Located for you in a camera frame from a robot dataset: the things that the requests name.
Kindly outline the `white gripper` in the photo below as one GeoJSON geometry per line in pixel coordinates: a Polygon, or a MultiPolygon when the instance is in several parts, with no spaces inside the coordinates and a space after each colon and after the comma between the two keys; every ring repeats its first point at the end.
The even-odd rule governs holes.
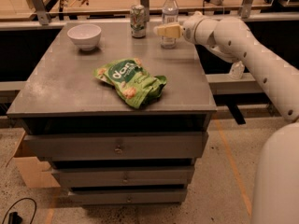
{"type": "Polygon", "coordinates": [[[194,45],[214,45],[213,33],[217,24],[216,20],[196,11],[183,22],[183,31],[178,23],[168,23],[155,26],[153,32],[158,36],[169,38],[180,38],[183,34],[184,38],[194,45]]]}

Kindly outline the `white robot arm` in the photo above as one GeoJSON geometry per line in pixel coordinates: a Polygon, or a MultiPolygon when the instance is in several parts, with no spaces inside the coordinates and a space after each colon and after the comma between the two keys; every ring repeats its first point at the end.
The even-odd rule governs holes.
{"type": "Polygon", "coordinates": [[[239,18],[195,12],[183,23],[154,28],[158,36],[184,37],[227,62],[242,62],[289,122],[261,150],[250,224],[299,224],[299,71],[262,45],[239,18]]]}

